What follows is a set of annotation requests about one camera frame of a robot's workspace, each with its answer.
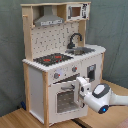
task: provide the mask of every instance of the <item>oven handle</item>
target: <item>oven handle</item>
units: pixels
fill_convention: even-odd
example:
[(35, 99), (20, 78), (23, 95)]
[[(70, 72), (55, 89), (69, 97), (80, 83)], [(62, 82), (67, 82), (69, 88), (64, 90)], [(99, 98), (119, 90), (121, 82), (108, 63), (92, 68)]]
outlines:
[(67, 90), (67, 89), (70, 89), (70, 90), (73, 90), (75, 89), (75, 86), (72, 84), (70, 87), (61, 87), (62, 90)]

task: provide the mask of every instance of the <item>backsplash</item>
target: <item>backsplash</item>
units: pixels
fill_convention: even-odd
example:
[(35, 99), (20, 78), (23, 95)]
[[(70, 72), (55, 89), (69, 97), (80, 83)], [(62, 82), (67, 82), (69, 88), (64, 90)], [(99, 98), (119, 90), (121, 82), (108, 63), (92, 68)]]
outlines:
[[(73, 33), (78, 33), (79, 22), (69, 22), (50, 26), (35, 27), (31, 31), (33, 58), (52, 52), (66, 50)], [(73, 38), (78, 46), (78, 36)]]

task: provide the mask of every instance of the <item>wooden table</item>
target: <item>wooden table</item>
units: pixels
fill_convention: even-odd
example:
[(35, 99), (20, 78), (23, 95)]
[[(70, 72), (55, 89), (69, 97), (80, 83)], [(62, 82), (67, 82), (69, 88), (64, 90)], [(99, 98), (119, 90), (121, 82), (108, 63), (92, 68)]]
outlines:
[[(0, 118), (0, 128), (44, 128), (37, 119), (23, 109), (16, 110)], [(81, 128), (73, 121), (54, 124), (50, 128)]]
[[(128, 96), (128, 89), (105, 80), (103, 80), (102, 83), (108, 84), (114, 93)], [(110, 107), (104, 114), (98, 114), (89, 108), (88, 115), (77, 119), (77, 121), (87, 128), (116, 128), (116, 126), (126, 118), (128, 118), (128, 107), (115, 106)]]

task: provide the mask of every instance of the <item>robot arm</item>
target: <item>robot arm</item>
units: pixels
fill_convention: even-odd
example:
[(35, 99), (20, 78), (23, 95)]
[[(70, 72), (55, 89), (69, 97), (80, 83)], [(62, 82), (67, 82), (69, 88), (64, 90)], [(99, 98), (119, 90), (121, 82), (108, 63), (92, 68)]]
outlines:
[(74, 93), (74, 101), (80, 106), (83, 102), (99, 114), (105, 113), (110, 106), (128, 106), (128, 96), (118, 96), (113, 93), (107, 84), (99, 84), (91, 91), (89, 79), (77, 77)]

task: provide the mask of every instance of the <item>wooden toy kitchen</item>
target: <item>wooden toy kitchen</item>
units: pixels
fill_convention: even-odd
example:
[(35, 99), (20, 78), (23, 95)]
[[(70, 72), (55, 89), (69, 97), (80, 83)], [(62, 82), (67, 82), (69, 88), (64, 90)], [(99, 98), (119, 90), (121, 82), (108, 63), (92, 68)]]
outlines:
[(87, 115), (74, 102), (76, 77), (92, 90), (102, 79), (105, 48), (85, 42), (90, 2), (22, 4), (27, 111), (50, 125)]

